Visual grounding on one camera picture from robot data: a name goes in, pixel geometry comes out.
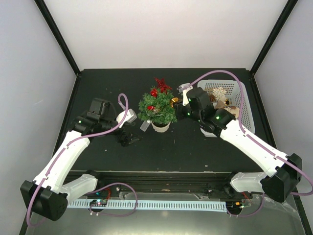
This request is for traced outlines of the red santa ornament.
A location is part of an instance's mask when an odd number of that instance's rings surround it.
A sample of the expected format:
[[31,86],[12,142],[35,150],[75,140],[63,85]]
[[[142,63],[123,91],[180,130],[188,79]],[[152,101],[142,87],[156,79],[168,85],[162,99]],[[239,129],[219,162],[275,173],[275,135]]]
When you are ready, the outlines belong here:
[[150,111],[153,111],[153,110],[156,109],[156,107],[153,106],[153,105],[149,105],[149,106],[147,106],[147,109],[150,110]]

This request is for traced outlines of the small green christmas tree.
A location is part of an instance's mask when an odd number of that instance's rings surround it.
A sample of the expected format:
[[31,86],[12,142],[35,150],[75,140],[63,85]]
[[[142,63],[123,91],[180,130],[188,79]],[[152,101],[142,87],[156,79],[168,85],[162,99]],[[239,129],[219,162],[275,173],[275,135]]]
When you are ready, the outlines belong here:
[[[150,91],[153,88],[156,88],[158,90],[158,96],[157,97],[153,97],[150,95]],[[140,102],[138,104],[139,111],[145,109],[149,105],[153,105],[153,106],[156,106],[159,109],[159,111],[165,115],[165,118],[167,120],[171,121],[171,124],[174,122],[177,122],[174,107],[171,107],[171,104],[170,104],[170,100],[172,98],[174,98],[172,92],[168,91],[167,94],[161,93],[160,89],[157,87],[151,87],[150,91],[145,93],[142,96],[142,99],[140,100]]]

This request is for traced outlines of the red gift box ornament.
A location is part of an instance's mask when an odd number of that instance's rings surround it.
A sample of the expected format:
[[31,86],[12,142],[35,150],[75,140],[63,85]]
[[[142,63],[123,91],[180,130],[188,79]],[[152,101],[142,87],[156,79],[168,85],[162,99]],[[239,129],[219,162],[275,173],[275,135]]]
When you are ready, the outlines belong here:
[[157,97],[158,96],[158,90],[156,88],[153,88],[150,91],[150,95],[153,96],[153,97]]

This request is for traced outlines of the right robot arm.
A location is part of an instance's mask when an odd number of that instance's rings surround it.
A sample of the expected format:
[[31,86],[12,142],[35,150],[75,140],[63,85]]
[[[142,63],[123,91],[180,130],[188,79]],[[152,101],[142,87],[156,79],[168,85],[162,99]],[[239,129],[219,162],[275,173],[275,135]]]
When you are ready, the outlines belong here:
[[236,173],[222,185],[225,196],[234,197],[239,192],[259,192],[282,203],[301,181],[296,169],[302,168],[297,154],[287,155],[240,125],[233,114],[225,109],[215,109],[208,94],[200,87],[183,84],[178,88],[183,96],[173,104],[177,119],[197,121],[203,132],[229,142],[252,159],[262,172]]

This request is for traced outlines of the string light with white balls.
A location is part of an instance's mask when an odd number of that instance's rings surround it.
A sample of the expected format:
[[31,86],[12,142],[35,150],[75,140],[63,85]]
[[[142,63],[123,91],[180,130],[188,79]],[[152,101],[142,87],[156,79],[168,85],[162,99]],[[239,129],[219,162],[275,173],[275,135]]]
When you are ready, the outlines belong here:
[[155,110],[150,111],[147,108],[139,111],[139,118],[143,121],[140,129],[144,132],[152,126],[152,128],[158,133],[164,133],[169,129],[171,124],[170,120],[165,118],[165,115],[159,111],[156,107]]

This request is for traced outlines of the gold gift box ornament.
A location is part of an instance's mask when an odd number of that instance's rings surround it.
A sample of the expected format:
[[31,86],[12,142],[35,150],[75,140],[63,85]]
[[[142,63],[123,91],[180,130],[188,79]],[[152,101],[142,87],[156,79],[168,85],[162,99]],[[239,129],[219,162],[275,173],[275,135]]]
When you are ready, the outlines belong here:
[[174,103],[177,103],[179,101],[179,98],[178,97],[174,97],[170,100],[170,104],[171,104],[171,107],[174,106]]

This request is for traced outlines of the red star ornament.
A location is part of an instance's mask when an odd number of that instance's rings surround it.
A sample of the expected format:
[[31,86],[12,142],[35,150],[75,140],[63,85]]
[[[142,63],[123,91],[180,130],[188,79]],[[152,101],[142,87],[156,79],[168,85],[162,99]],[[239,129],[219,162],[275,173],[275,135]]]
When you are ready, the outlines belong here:
[[155,79],[155,81],[157,83],[157,87],[160,89],[161,93],[167,94],[168,90],[170,90],[170,91],[172,90],[172,88],[165,83],[164,78],[158,79],[155,77],[154,79]]

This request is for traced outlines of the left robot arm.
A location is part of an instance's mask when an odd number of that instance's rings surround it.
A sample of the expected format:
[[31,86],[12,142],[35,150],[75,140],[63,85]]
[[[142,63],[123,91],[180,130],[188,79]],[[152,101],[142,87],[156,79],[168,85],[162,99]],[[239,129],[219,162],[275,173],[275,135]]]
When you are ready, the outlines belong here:
[[123,147],[139,140],[138,136],[124,129],[125,124],[135,121],[136,113],[129,108],[125,94],[120,94],[118,99],[123,110],[119,114],[111,102],[93,99],[90,108],[73,120],[62,144],[46,167],[32,181],[22,183],[20,191],[27,208],[28,226],[33,226],[33,213],[56,221],[65,213],[68,204],[86,194],[100,195],[107,189],[100,174],[92,170],[67,184],[64,181],[94,138],[115,135]]

